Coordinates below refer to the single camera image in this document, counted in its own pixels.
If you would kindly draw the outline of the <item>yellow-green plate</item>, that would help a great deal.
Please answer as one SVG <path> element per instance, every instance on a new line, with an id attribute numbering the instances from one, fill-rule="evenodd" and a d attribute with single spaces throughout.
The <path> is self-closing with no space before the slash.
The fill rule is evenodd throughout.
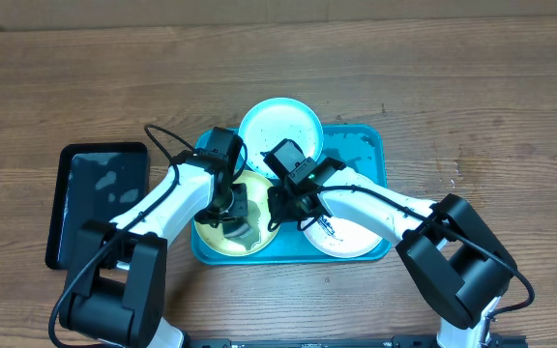
<path id="1" fill-rule="evenodd" d="M 235 181 L 236 184 L 245 184 L 248 199 L 248 215 L 245 222 L 249 230 L 237 236 L 230 234 L 225 237 L 223 228 L 209 224 L 194 223 L 196 237 L 203 246 L 229 257 L 243 257 L 254 254 L 266 247 L 277 235 L 277 232 L 268 230 L 270 212 L 268 206 L 268 189 L 272 183 L 262 175 L 250 170 L 245 170 Z"/>

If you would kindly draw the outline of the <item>light blue plate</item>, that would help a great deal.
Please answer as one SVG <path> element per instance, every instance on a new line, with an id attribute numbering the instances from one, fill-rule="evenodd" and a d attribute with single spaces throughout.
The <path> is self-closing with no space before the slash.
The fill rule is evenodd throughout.
<path id="1" fill-rule="evenodd" d="M 294 140 L 306 158 L 318 160 L 323 130 L 315 112 L 301 101 L 271 98 L 255 105 L 245 115 L 238 135 L 248 149 L 247 165 L 267 179 L 277 176 L 264 162 L 267 153 L 284 138 Z"/>

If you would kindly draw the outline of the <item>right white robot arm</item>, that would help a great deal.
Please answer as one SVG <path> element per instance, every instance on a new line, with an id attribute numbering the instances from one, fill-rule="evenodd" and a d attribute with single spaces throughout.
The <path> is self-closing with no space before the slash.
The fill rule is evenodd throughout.
<path id="1" fill-rule="evenodd" d="M 342 218 L 390 242 L 441 318 L 436 346 L 493 347 L 496 317 L 535 300 L 529 280 L 467 200 L 402 195 L 338 159 L 316 162 L 290 139 L 263 157 L 280 180 L 269 190 L 269 227 L 295 221 L 304 230 L 321 217 Z"/>

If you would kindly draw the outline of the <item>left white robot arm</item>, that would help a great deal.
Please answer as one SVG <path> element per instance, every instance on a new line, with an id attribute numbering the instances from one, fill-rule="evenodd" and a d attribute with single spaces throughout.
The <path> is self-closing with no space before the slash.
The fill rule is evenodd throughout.
<path id="1" fill-rule="evenodd" d="M 186 346 L 186 335 L 163 317 L 167 250 L 190 220 L 247 230 L 246 189 L 236 181 L 245 148 L 234 131 L 214 128 L 205 146 L 169 156 L 165 178 L 131 209 L 81 225 L 48 322 L 55 346 L 63 344 L 57 325 L 97 347 Z"/>

